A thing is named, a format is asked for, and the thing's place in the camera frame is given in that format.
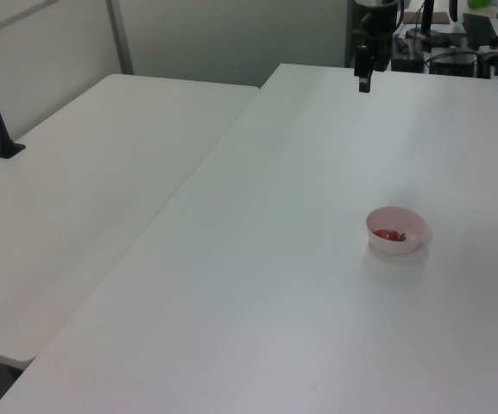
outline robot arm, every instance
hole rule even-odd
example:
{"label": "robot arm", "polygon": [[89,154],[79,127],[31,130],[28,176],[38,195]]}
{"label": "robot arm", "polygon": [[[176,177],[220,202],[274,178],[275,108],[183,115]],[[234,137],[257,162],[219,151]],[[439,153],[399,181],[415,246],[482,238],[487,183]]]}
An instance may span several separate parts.
{"label": "robot arm", "polygon": [[[404,0],[355,0],[364,41],[356,48],[354,75],[360,79],[360,92],[369,93],[371,74],[384,72],[390,59],[392,35],[404,16]],[[396,21],[398,5],[400,18]]]}

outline table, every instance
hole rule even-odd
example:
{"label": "table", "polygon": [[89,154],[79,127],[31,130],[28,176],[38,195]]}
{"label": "table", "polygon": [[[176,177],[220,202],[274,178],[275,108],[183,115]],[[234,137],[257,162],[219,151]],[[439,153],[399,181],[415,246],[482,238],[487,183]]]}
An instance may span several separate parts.
{"label": "table", "polygon": [[38,355],[256,91],[113,75],[0,159],[0,362]]}
{"label": "table", "polygon": [[0,414],[498,412],[498,86],[374,76],[280,66]]}

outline white wall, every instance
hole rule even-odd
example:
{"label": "white wall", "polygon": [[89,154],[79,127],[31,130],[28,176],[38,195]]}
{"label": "white wall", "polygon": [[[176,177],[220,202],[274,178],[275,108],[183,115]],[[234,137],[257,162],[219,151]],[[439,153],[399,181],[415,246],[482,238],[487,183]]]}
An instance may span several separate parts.
{"label": "white wall", "polygon": [[120,66],[105,0],[59,0],[2,28],[0,110],[11,138],[111,73]]}
{"label": "white wall", "polygon": [[344,65],[348,0],[118,4],[136,75],[262,86],[282,62]]}

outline green object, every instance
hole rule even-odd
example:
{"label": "green object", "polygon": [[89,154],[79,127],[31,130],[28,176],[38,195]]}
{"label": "green object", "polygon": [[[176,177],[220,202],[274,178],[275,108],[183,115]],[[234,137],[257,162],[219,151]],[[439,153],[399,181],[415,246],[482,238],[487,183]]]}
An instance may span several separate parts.
{"label": "green object", "polygon": [[481,9],[490,5],[490,0],[467,0],[467,5],[471,9]]}

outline electronic equipment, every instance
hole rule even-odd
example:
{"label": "electronic equipment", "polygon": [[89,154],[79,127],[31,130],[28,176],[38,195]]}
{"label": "electronic equipment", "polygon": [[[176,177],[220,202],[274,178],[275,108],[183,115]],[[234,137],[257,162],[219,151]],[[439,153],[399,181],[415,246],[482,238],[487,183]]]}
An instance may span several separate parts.
{"label": "electronic equipment", "polygon": [[459,53],[448,47],[434,47],[429,60],[429,73],[433,75],[464,78],[473,78],[475,75],[476,57],[470,53]]}
{"label": "electronic equipment", "polygon": [[497,34],[490,19],[486,16],[463,13],[463,28],[467,35],[467,46],[477,50],[480,46],[488,46]]}

